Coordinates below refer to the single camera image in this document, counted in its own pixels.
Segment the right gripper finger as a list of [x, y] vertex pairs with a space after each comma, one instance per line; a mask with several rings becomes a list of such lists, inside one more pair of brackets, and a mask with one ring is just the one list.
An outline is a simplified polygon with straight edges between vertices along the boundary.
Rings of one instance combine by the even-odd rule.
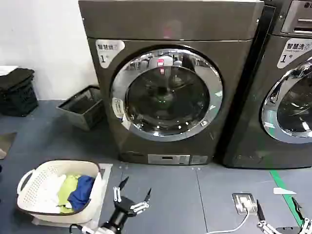
[[298, 214], [300, 220], [302, 221], [299, 234], [311, 234], [312, 220], [305, 217], [302, 206], [297, 202], [297, 200], [294, 197], [292, 197], [292, 201], [294, 203], [295, 211]]
[[257, 204], [257, 217], [259, 220], [259, 222], [257, 223], [258, 228], [264, 234], [277, 234], [278, 231], [265, 220], [265, 216], [258, 199], [256, 200], [256, 204]]

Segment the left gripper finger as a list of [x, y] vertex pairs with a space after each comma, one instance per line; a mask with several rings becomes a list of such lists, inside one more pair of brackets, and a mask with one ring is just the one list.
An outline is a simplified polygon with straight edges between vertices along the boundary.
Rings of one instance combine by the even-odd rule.
[[128, 177], [126, 177], [124, 180], [122, 180], [118, 186], [113, 187], [113, 191], [114, 191], [114, 202], [118, 202], [120, 203], [122, 201], [121, 199], [121, 190], [123, 189], [123, 187], [125, 186], [125, 184], [128, 181]]
[[149, 189], [145, 199], [142, 202], [134, 204], [130, 207], [130, 211], [132, 211], [135, 215], [138, 215], [149, 208], [149, 201], [151, 197], [151, 189]]

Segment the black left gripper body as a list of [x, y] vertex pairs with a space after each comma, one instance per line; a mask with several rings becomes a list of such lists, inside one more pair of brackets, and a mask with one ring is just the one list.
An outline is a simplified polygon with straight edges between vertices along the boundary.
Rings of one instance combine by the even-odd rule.
[[115, 210], [108, 221], [108, 229], [111, 231], [121, 231], [130, 217], [135, 217], [137, 214], [131, 210], [131, 206], [135, 203], [122, 196], [121, 202], [114, 202]]

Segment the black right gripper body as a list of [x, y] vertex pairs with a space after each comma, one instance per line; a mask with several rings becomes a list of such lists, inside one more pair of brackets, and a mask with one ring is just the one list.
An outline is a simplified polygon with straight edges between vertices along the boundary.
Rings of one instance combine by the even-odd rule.
[[276, 230], [281, 234], [299, 234], [301, 228], [277, 228]]

